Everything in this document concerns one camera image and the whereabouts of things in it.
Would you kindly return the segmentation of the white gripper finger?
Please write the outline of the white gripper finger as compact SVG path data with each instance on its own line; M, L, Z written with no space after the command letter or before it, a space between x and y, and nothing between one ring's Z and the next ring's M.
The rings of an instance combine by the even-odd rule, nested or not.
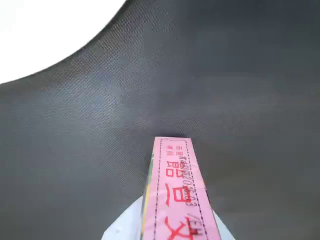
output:
M133 202L103 233L101 240L139 240L144 197Z
M221 237L221 240L235 240L234 236L231 234L227 226L223 223L223 221L220 219L220 217L213 212L215 221L219 230L219 234Z

